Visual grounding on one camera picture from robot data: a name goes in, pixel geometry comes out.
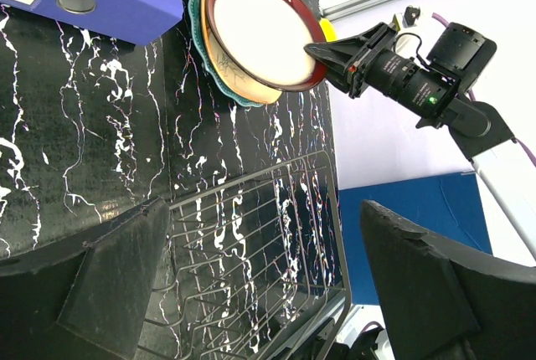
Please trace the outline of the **teal scalloped plate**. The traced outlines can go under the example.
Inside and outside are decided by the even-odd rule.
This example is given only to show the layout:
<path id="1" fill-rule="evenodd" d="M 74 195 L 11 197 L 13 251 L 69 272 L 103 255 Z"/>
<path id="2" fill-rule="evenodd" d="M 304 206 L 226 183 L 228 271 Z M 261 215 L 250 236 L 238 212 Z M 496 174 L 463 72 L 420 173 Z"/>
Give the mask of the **teal scalloped plate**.
<path id="1" fill-rule="evenodd" d="M 210 74 L 219 91 L 234 100 L 238 105 L 243 107 L 262 107 L 263 103 L 254 102 L 232 91 L 217 75 L 214 66 L 208 55 L 208 50 L 204 44 L 201 26 L 201 0 L 188 0 L 188 15 L 190 18 L 190 27 L 193 44 L 196 47 L 203 63 L 204 70 Z"/>

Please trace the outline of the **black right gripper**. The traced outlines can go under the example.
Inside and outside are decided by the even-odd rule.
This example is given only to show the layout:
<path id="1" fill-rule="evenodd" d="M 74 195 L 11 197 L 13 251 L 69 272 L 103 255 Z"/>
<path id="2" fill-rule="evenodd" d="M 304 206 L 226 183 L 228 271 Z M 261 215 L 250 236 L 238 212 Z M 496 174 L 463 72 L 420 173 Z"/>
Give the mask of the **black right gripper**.
<path id="1" fill-rule="evenodd" d="M 327 68 L 325 79 L 351 98 L 358 98 L 372 87 L 397 99 L 419 72 L 412 60 L 397 54 L 398 32 L 391 25 L 378 23 L 350 38 L 312 43 L 304 49 Z"/>

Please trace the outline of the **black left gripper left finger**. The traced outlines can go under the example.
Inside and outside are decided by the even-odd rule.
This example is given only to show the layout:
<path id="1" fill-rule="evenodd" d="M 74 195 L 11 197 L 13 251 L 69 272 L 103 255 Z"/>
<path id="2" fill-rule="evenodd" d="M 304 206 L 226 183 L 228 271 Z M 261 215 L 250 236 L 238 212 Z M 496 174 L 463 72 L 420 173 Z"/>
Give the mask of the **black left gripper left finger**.
<path id="1" fill-rule="evenodd" d="M 154 198 L 1 261 L 3 359 L 132 359 L 170 224 Z"/>

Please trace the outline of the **yellow-green bowl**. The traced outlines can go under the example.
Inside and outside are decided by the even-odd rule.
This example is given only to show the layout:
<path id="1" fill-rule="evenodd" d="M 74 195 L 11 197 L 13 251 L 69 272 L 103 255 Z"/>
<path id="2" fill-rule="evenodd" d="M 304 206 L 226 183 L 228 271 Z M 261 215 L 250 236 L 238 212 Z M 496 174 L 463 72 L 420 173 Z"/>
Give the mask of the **yellow-green bowl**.
<path id="1" fill-rule="evenodd" d="M 322 18 L 319 21 L 319 25 L 327 42 L 334 42 L 338 39 L 337 32 L 333 24 L 328 19 Z"/>

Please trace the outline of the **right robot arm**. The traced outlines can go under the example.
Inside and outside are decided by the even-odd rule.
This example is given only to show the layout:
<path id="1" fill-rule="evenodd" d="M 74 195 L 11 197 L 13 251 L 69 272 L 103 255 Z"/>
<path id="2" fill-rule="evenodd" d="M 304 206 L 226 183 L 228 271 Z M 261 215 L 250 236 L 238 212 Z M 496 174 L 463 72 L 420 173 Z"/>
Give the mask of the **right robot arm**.
<path id="1" fill-rule="evenodd" d="M 511 225 L 535 251 L 535 207 L 514 181 L 513 167 L 500 158 L 520 147 L 497 109 L 471 98 L 473 85 L 497 51 L 491 39 L 459 23 L 449 23 L 426 57 L 400 51 L 416 32 L 379 23 L 347 39 L 312 43 L 308 55 L 327 67 L 326 79 L 350 98 L 368 87 L 419 117 L 418 128 L 447 127 L 462 155 L 485 183 Z"/>

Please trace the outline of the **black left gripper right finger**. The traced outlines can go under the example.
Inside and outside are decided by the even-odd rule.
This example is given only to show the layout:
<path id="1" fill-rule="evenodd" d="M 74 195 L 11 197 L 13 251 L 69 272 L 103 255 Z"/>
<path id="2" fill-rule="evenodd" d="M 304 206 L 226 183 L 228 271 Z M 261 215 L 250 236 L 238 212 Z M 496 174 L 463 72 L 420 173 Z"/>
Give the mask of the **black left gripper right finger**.
<path id="1" fill-rule="evenodd" d="M 375 201 L 361 234 L 394 357 L 533 359 L 535 269 L 423 228 Z"/>

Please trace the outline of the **red and black plate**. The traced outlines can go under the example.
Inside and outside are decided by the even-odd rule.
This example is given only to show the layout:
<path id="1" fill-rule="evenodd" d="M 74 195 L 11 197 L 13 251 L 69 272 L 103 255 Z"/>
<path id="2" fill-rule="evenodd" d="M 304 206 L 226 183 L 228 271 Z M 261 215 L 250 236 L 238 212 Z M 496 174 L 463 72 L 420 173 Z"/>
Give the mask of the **red and black plate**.
<path id="1" fill-rule="evenodd" d="M 304 91 L 324 80 L 327 67 L 306 46 L 325 35 L 302 0 L 205 0 L 204 9 L 225 53 L 261 84 Z"/>

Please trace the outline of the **beige painted plate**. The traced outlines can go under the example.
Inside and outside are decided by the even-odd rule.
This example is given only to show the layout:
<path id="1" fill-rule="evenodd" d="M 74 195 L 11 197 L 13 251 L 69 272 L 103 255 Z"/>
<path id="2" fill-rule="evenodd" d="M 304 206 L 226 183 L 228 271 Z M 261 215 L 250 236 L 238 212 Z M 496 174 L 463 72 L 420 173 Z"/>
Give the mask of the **beige painted plate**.
<path id="1" fill-rule="evenodd" d="M 211 68 L 229 90 L 240 98 L 255 104 L 269 105 L 281 96 L 281 91 L 261 84 L 247 75 L 223 50 L 209 26 L 204 8 L 205 0 L 200 2 L 200 23 L 204 47 Z"/>

